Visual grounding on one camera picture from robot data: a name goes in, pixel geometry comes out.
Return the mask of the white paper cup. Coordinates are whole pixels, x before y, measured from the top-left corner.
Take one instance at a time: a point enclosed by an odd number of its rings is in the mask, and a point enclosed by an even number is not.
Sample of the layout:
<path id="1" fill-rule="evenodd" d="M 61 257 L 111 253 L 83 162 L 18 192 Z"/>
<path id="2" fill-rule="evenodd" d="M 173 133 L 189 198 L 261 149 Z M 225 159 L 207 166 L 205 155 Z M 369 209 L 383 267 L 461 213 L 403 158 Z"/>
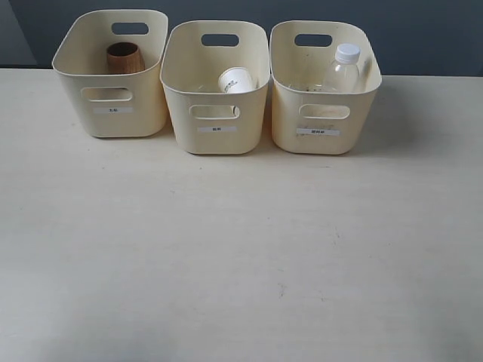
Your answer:
<path id="1" fill-rule="evenodd" d="M 232 67 L 218 78 L 218 86 L 225 94 L 241 94 L 253 91 L 255 83 L 245 67 Z"/>

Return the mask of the clear plastic bottle white cap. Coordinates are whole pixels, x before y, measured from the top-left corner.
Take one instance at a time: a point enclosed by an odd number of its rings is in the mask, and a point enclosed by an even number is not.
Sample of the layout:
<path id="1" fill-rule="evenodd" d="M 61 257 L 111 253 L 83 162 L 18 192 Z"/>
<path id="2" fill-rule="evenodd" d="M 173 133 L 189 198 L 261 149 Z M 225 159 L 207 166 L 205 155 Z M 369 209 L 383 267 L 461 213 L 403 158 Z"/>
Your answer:
<path id="1" fill-rule="evenodd" d="M 357 93 L 360 85 L 358 60 L 361 49 L 356 44 L 342 43 L 337 46 L 334 60 L 325 71 L 322 90 L 328 93 Z"/>

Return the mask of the brown wooden cup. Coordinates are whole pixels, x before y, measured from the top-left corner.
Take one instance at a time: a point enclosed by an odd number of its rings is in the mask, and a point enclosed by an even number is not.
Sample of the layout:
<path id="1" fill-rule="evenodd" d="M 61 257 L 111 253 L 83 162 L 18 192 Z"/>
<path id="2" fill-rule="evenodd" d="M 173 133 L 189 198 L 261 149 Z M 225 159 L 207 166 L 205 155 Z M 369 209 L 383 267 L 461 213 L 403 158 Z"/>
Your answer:
<path id="1" fill-rule="evenodd" d="M 121 41 L 106 49 L 106 61 L 110 74 L 134 74 L 145 70 L 143 55 L 132 42 Z"/>

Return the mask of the cream bin right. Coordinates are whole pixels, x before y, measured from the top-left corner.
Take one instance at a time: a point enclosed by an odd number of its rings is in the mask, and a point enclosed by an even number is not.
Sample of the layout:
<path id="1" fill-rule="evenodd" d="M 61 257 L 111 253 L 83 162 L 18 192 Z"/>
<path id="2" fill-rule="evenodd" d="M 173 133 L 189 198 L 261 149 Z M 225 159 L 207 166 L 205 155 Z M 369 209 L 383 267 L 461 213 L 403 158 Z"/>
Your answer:
<path id="1" fill-rule="evenodd" d="M 360 49 L 358 87 L 343 93 L 323 85 L 340 44 Z M 382 83 L 365 32 L 349 23 L 289 20 L 272 28 L 272 138 L 292 153 L 342 155 L 356 144 Z"/>

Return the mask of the cream bin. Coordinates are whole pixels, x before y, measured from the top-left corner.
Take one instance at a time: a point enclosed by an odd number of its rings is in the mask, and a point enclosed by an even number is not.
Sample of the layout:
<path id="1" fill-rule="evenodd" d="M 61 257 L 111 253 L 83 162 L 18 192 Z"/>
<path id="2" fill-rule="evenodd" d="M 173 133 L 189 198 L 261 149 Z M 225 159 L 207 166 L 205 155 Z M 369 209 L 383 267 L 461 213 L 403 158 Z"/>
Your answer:
<path id="1" fill-rule="evenodd" d="M 323 85 L 340 44 L 360 49 L 358 87 L 343 93 Z M 272 138 L 292 153 L 342 155 L 356 144 L 382 83 L 365 32 L 349 23 L 289 20 L 272 28 Z"/>
<path id="2" fill-rule="evenodd" d="M 225 94 L 218 78 L 245 67 L 253 91 Z M 177 144 L 197 155 L 240 155 L 260 141 L 270 80 L 265 30 L 237 20 L 194 20 L 173 28 L 160 79 Z"/>
<path id="3" fill-rule="evenodd" d="M 98 138 L 147 137 L 168 119 L 160 71 L 168 16 L 148 9 L 108 9 L 81 15 L 52 60 L 63 88 L 88 134 Z M 142 72 L 112 74 L 107 48 L 138 46 Z"/>

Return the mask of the cream bin middle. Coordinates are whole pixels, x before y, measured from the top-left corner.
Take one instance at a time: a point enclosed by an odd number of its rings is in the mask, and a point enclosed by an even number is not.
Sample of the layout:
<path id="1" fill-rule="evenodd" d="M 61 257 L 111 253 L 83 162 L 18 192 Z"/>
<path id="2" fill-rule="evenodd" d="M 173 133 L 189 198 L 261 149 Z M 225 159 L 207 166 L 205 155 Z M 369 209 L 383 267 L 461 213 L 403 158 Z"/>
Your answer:
<path id="1" fill-rule="evenodd" d="M 253 91 L 225 94 L 218 78 L 245 67 Z M 173 28 L 160 79 L 177 144 L 197 155 L 240 155 L 260 141 L 270 80 L 265 30 L 237 20 L 194 20 Z"/>

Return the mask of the cream bin left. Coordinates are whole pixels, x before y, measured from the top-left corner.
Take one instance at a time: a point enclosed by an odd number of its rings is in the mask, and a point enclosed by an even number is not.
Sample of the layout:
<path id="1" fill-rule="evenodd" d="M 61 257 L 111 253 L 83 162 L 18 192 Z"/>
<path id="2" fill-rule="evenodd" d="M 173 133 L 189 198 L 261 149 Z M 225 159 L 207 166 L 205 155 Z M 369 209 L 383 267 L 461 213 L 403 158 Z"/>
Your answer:
<path id="1" fill-rule="evenodd" d="M 108 9 L 81 15 L 52 60 L 63 88 L 88 134 L 98 138 L 147 137 L 168 119 L 160 71 L 168 16 L 148 9 Z M 138 46 L 142 72 L 112 74 L 107 48 Z"/>

